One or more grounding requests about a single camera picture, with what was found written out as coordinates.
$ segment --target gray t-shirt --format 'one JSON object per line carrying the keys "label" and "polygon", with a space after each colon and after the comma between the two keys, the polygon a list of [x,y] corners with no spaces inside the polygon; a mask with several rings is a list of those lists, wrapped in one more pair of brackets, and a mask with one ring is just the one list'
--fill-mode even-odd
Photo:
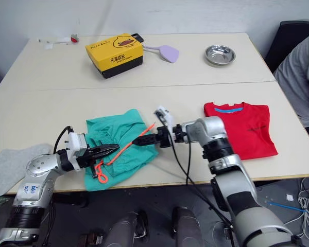
{"label": "gray t-shirt", "polygon": [[309,127],[309,37],[292,50],[274,76],[303,126]]}

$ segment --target white table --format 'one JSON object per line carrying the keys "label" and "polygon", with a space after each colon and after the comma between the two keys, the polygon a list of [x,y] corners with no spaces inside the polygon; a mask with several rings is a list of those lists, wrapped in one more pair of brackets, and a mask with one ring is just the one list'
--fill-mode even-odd
{"label": "white table", "polygon": [[[270,136],[279,155],[245,161],[245,167],[254,180],[309,176],[309,137],[274,81],[0,92],[0,152],[4,148],[22,149],[39,143],[54,144],[57,135],[67,125],[73,126],[76,132],[86,132],[86,119],[123,114],[131,108],[139,110],[147,125],[157,121],[153,112],[160,104],[170,110],[176,123],[194,120],[204,116],[203,105],[211,101],[216,104],[245,101],[269,106]],[[188,145],[179,144],[177,149],[185,166]],[[159,153],[153,162],[117,187],[184,183],[184,175],[176,164],[171,148],[161,149]],[[193,144],[191,177],[197,182],[208,182],[212,175],[201,154],[200,146]],[[58,178],[55,188],[56,191],[84,190],[83,172],[71,171]]]}
{"label": "white table", "polygon": [[[0,84],[2,91],[38,91],[223,84],[274,81],[246,33],[142,35],[149,46],[170,45],[180,50],[175,64],[145,51],[141,66],[104,79],[88,57],[85,45],[108,37],[81,37],[76,45],[44,44],[30,40]],[[210,45],[232,48],[236,59],[228,66],[210,66],[204,57]]]}

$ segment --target chair backrest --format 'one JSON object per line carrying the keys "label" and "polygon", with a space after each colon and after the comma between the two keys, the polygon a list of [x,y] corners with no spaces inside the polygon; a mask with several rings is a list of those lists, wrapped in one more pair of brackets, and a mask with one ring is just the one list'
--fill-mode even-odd
{"label": "chair backrest", "polygon": [[264,59],[271,72],[274,72],[294,47],[308,36],[309,22],[281,22],[269,52]]}

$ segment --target teal cloth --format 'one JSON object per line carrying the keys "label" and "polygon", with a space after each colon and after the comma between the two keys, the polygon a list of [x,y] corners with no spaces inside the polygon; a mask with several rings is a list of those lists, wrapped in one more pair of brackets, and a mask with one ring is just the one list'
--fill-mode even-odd
{"label": "teal cloth", "polygon": [[[90,147],[101,144],[119,144],[122,149],[147,128],[139,112],[135,109],[129,110],[123,115],[86,120],[86,123],[88,134],[85,135],[85,138]],[[104,163],[111,161],[120,149],[104,157]],[[110,166],[102,165],[102,172],[109,178],[106,184],[92,178],[90,167],[86,168],[84,177],[86,190],[108,189],[132,176],[157,155],[158,152],[154,145],[143,147],[131,145]]]}

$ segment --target stainless steel bowl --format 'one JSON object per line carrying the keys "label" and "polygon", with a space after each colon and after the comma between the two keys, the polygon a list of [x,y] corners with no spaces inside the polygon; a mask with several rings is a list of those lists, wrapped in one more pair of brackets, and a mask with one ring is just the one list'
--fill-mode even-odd
{"label": "stainless steel bowl", "polygon": [[224,45],[212,45],[205,50],[205,56],[210,63],[215,65],[227,65],[236,55],[235,52]]}

